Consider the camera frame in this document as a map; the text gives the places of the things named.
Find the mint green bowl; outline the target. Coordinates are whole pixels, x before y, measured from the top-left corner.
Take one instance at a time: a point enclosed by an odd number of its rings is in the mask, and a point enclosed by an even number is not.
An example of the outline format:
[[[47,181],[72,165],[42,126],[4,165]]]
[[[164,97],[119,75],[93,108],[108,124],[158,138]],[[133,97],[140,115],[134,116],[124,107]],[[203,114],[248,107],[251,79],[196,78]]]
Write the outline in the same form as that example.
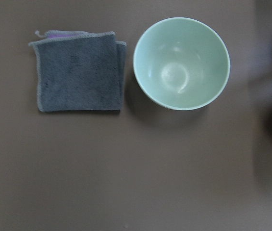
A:
[[[150,26],[133,54],[133,71],[142,91],[172,110],[195,110],[213,102],[224,90],[230,69],[222,38],[203,22],[185,17]]]

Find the grey folded cloth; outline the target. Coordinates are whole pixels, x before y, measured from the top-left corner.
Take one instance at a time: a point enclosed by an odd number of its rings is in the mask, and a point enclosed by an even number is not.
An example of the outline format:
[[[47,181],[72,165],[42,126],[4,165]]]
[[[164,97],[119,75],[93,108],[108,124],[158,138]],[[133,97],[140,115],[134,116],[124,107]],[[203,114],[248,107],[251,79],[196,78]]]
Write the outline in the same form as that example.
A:
[[[29,43],[37,59],[41,112],[120,111],[127,44],[115,33],[36,31]]]

